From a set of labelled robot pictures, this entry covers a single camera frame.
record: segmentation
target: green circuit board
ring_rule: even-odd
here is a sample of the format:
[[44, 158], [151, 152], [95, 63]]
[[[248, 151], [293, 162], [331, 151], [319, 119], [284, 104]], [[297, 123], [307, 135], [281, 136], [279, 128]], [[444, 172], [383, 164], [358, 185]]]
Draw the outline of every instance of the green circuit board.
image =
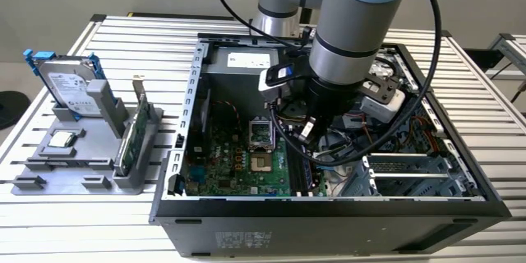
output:
[[187, 194], [200, 196], [289, 196], [284, 141], [272, 153], [249, 152], [247, 136], [232, 140], [227, 132], [212, 129], [205, 164], [189, 166]]

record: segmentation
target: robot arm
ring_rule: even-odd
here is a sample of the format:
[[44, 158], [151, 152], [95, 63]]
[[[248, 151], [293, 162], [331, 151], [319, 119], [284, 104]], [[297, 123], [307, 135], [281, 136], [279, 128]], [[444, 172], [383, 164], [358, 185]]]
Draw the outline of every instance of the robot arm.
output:
[[[307, 124], [296, 137], [307, 145], [317, 142], [332, 118], [351, 109], [360, 92], [376, 102], [390, 103], [395, 93], [392, 89], [396, 90], [398, 84], [388, 86], [391, 95], [383, 101], [375, 97], [374, 92], [378, 91], [367, 94], [363, 89], [366, 81], [374, 82], [368, 71], [399, 4], [400, 0], [321, 0], [320, 18], [308, 57], [304, 55], [296, 59], [291, 68], [276, 65], [261, 74], [265, 76], [265, 79], [260, 80], [265, 82], [265, 92], [283, 87], [281, 82], [288, 78], [305, 80], [299, 94], [307, 107]], [[281, 73], [287, 73], [285, 76], [289, 77], [280, 77]], [[281, 95], [284, 92], [277, 90], [271, 93]], [[268, 96], [265, 98], [269, 102], [277, 99]]]

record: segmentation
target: wire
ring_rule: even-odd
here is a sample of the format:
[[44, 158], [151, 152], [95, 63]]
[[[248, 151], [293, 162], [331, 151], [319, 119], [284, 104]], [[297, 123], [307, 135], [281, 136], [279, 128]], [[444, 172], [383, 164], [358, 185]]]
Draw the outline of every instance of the wire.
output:
[[255, 26], [252, 26], [251, 24], [248, 24], [247, 21], [244, 21], [239, 15], [235, 13], [235, 11], [232, 10], [232, 8], [229, 8], [228, 3], [225, 2], [225, 0], [219, 0], [224, 6], [224, 9], [229, 12], [229, 14], [232, 15], [232, 17], [237, 20], [239, 23], [241, 23], [249, 30], [255, 31], [257, 34], [260, 34], [261, 36], [267, 37], [269, 40], [277, 42], [279, 44], [283, 44], [285, 47], [288, 48], [293, 48], [295, 50], [297, 50], [297, 47], [292, 44], [288, 43], [277, 38], [275, 38], [272, 35], [264, 33], [261, 30], [259, 30]]
[[[431, 125], [431, 123], [428, 122], [427, 118], [420, 117], [420, 116], [415, 116], [415, 118], [419, 120], [420, 126], [423, 126], [423, 121], [427, 123], [428, 126]], [[424, 131], [424, 135], [426, 135], [428, 144], [431, 145], [432, 151], [438, 152], [439, 151], [438, 143], [436, 143], [436, 140], [435, 140], [434, 136], [431, 135], [431, 132], [430, 131]]]
[[[407, 145], [407, 142], [410, 141], [410, 139], [412, 138], [412, 135], [414, 135], [414, 129], [412, 129], [412, 122], [414, 122], [414, 120], [418, 120], [418, 123], [420, 124], [420, 127], [424, 126], [424, 123], [423, 123], [424, 121], [427, 122], [427, 124], [430, 124], [430, 122], [428, 122], [428, 120], [426, 118], [419, 117], [419, 116], [412, 116], [411, 117], [411, 119], [410, 119], [410, 132], [408, 132], [407, 138], [404, 139], [404, 141], [402, 143], [403, 146]], [[422, 131], [422, 132], [423, 132], [423, 135], [424, 135], [424, 137], [427, 139], [428, 146], [431, 147], [432, 151], [438, 152], [439, 151], [438, 143], [436, 143], [431, 133], [428, 131]]]
[[232, 110], [233, 110], [233, 112], [236, 114], [236, 119], [237, 119], [237, 128], [240, 130], [240, 118], [239, 118], [237, 108], [228, 101], [215, 101], [213, 104], [224, 104], [224, 105], [228, 105], [228, 106], [232, 107]]
[[371, 134], [368, 133], [368, 129], [366, 126], [363, 126], [363, 131], [364, 131], [364, 134], [367, 135], [367, 139], [368, 139], [370, 143], [372, 144]]
[[386, 64], [392, 69], [392, 76], [400, 77], [400, 71], [398, 71], [396, 65], [390, 60], [382, 57], [375, 57], [375, 60]]
[[508, 66], [511, 66], [511, 62], [510, 62], [504, 67], [502, 67], [502, 69], [491, 76], [490, 80], [491, 80], [492, 78], [495, 78], [495, 76], [496, 76], [498, 74], [500, 74], [500, 72], [502, 72], [503, 70], [506, 70], [506, 68], [507, 68]]
[[511, 103], [515, 102], [515, 100], [519, 97], [520, 93], [522, 93], [520, 91], [515, 92], [515, 95], [512, 96], [511, 101], [510, 101]]
[[420, 89], [420, 93], [418, 94], [418, 97], [414, 101], [412, 106], [408, 108], [406, 113], [399, 116], [398, 120], [394, 122], [391, 125], [390, 129], [387, 132], [383, 134], [382, 137], [362, 151], [358, 153], [352, 154], [352, 156], [348, 156], [347, 158], [342, 158], [336, 161], [320, 161], [312, 158], [309, 155], [307, 155], [301, 149], [299, 149], [297, 145], [293, 143], [293, 140], [289, 138], [289, 136], [285, 134], [281, 126], [277, 123], [276, 120], [276, 106], [275, 104], [271, 104], [271, 120], [272, 124], [276, 127], [279, 135], [283, 137], [284, 141], [287, 142], [288, 146], [305, 158], [307, 160], [312, 161], [315, 164], [319, 164], [321, 166], [340, 166], [346, 163], [350, 163], [352, 161], [360, 160], [360, 158], [367, 154], [371, 153], [376, 147], [383, 145], [387, 140], [390, 139], [390, 136], [396, 132], [398, 128], [402, 126], [402, 124], [407, 121], [410, 118], [411, 114], [414, 114], [414, 111], [416, 110], [422, 99], [424, 98], [427, 94], [428, 87], [431, 85], [432, 81], [432, 76], [435, 75], [436, 71], [436, 65], [438, 65], [438, 58], [440, 54], [440, 43], [442, 43], [442, 16], [440, 16], [440, 11], [439, 11], [439, 5], [438, 5], [438, 0], [428, 0], [431, 3], [431, 8], [432, 8], [432, 16], [434, 16], [434, 22], [435, 22], [435, 40], [432, 43], [432, 55], [431, 55], [431, 65], [428, 67], [428, 72], [427, 72], [427, 77]]
[[332, 190], [330, 191], [330, 195], [334, 196], [335, 195], [335, 190], [339, 187], [339, 185], [342, 185], [344, 183], [344, 181], [348, 179], [348, 177], [346, 177], [342, 181], [338, 182], [338, 184], [332, 187]]

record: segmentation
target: slotted metal table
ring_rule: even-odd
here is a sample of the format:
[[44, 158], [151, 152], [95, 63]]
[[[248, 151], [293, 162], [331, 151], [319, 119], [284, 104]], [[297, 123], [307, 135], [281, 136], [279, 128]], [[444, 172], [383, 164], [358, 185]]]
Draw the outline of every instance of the slotted metal table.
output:
[[[196, 34], [247, 34], [227, 20], [105, 17], [92, 19], [69, 55], [95, 54], [115, 95], [136, 104], [133, 75], [144, 76], [148, 99], [164, 109], [147, 172], [136, 196], [14, 196], [0, 183], [0, 258], [2, 262], [173, 262], [180, 259], [161, 227], [148, 225], [160, 161], [173, 142]], [[386, 42], [403, 43], [427, 74], [432, 32], [390, 30]], [[443, 37], [432, 88], [471, 152], [511, 210], [512, 218], [430, 256], [395, 256], [430, 263], [526, 262], [526, 122], [467, 57]], [[52, 97], [38, 93], [0, 146], [0, 180], [22, 171], [54, 116]], [[387, 262], [392, 256], [215, 259], [249, 262]]]

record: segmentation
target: gray floor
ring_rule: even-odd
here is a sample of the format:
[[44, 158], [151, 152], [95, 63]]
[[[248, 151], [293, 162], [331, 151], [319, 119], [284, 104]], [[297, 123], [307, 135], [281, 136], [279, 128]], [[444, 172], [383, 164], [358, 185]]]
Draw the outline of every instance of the gray floor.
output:
[[[38, 77], [30, 72], [29, 66], [25, 63], [0, 62], [0, 92], [22, 92], [32, 101], [38, 94], [41, 86]], [[10, 130], [12, 127], [0, 131], [0, 144], [5, 140]]]

